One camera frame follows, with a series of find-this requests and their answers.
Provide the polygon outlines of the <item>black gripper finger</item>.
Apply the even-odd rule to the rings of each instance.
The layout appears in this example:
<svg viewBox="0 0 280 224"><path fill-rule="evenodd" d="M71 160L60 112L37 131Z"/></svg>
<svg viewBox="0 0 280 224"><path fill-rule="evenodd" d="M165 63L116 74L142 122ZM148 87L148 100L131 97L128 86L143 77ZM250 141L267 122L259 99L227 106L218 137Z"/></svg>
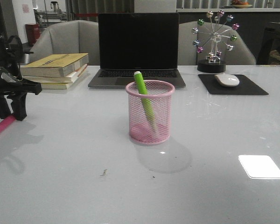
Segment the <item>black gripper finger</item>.
<svg viewBox="0 0 280 224"><path fill-rule="evenodd" d="M23 121L26 116L26 92L16 92L11 95L8 95L7 98L11 99L11 107L13 109L13 116L18 121Z"/></svg>
<svg viewBox="0 0 280 224"><path fill-rule="evenodd" d="M0 118L5 119L10 115L11 115L11 111L9 109L7 101L4 97L4 95L0 94Z"/></svg>

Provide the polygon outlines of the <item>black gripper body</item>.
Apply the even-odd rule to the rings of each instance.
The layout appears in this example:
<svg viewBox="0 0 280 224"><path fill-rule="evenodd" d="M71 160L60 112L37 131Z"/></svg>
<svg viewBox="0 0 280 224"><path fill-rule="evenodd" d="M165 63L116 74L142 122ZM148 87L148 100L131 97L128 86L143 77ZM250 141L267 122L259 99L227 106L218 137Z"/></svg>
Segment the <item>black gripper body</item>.
<svg viewBox="0 0 280 224"><path fill-rule="evenodd" d="M18 36L12 35L6 41L0 35L0 93L23 91L37 95L42 91L40 83L22 77L23 55L22 43Z"/></svg>

